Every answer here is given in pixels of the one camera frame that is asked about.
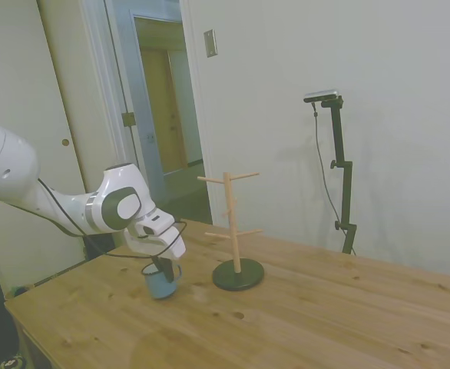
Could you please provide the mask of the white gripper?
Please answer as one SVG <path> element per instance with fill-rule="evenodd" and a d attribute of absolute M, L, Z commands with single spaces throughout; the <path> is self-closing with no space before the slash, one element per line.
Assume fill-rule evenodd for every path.
<path fill-rule="evenodd" d="M 172 215 L 155 208 L 133 221 L 124 230 L 124 236 L 133 252 L 151 257 L 155 268 L 163 271 L 167 282 L 174 281 L 174 267 L 170 259 L 182 257 L 186 246 Z"/>

